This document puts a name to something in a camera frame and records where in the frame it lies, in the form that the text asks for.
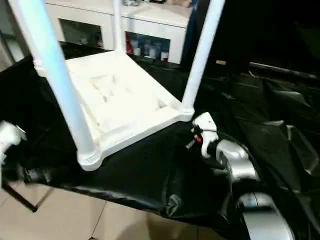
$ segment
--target black tarp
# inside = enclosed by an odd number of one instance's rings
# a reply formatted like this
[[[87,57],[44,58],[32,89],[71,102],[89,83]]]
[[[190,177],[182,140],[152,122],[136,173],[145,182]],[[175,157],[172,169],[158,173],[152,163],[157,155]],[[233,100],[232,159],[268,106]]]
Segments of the black tarp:
[[[100,51],[73,44],[62,48],[67,59]],[[182,98],[187,72],[175,64],[133,59]],[[189,122],[146,137],[107,157],[98,170],[85,172],[77,164],[74,142],[50,87],[38,77],[32,58],[1,72],[0,86],[0,119],[19,125],[28,138],[10,149],[4,167],[7,178],[14,177],[19,164],[27,182],[208,226],[228,238],[235,233],[237,216],[227,179],[214,175],[184,147]],[[229,74],[204,77],[195,102],[195,116],[210,112],[221,132],[248,147],[279,209],[301,236],[308,231],[305,212],[314,218],[314,233],[320,216],[319,102],[315,84]],[[274,171],[260,165],[265,162],[277,169],[300,202]]]

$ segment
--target white cabinet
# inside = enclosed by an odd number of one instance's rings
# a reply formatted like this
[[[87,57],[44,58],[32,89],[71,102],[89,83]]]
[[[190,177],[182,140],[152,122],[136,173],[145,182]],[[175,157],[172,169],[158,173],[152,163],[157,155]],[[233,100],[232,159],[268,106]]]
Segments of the white cabinet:
[[[45,0],[59,41],[114,48],[112,0]],[[179,64],[183,52],[190,8],[142,3],[122,7],[123,29],[132,53]]]

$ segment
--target shelf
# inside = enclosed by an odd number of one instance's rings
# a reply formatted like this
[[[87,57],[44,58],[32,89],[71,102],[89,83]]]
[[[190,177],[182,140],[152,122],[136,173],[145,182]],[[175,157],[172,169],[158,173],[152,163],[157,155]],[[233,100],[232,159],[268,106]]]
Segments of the shelf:
[[[45,0],[45,3],[82,9],[105,14],[114,14],[112,0]],[[122,6],[123,17],[158,24],[186,28],[192,8],[167,3],[141,3],[139,6]]]

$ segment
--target cable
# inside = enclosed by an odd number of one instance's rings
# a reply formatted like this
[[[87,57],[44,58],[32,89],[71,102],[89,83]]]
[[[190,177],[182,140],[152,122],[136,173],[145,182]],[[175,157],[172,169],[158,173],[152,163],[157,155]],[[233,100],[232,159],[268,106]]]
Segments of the cable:
[[[238,141],[236,138],[234,138],[233,136],[224,133],[224,132],[220,132],[217,130],[212,130],[212,129],[202,129],[202,131],[204,132],[215,132],[218,135],[222,135],[225,136],[228,140],[235,142],[236,144],[238,144],[240,147],[242,147],[245,152],[248,154],[248,156],[251,158],[251,161],[253,162],[253,165],[256,167],[258,165],[256,159],[254,158],[254,156],[249,152],[248,148],[241,143],[240,141]],[[298,198],[298,196],[296,195],[296,193],[294,192],[294,190],[290,187],[290,184],[288,183],[288,181],[282,176],[282,174],[274,167],[272,166],[269,162],[260,159],[260,162],[262,162],[263,165],[265,165],[267,168],[269,168],[270,170],[273,171],[273,173],[275,173],[278,178],[281,180],[281,182],[285,185],[285,187],[287,188],[287,190],[289,191],[289,193],[295,198],[295,200],[300,204],[300,200]],[[311,229],[310,229],[310,220],[307,216],[307,214],[304,212],[304,216],[307,220],[307,239],[311,240]]]

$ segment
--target cabinet door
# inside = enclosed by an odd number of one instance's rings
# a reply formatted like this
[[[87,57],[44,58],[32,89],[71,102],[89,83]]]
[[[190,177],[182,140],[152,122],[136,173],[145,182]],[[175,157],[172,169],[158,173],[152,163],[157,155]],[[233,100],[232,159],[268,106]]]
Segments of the cabinet door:
[[[46,4],[59,41],[113,50],[111,15]]]
[[[138,52],[145,56],[148,52],[144,49],[145,45],[148,48],[151,45],[154,50],[152,54],[149,54],[149,57],[167,59],[168,62],[176,64],[180,63],[185,42],[185,28],[128,17],[122,18],[122,24],[126,31],[127,44],[134,41],[134,46],[131,46],[133,54],[138,45],[140,48]]]

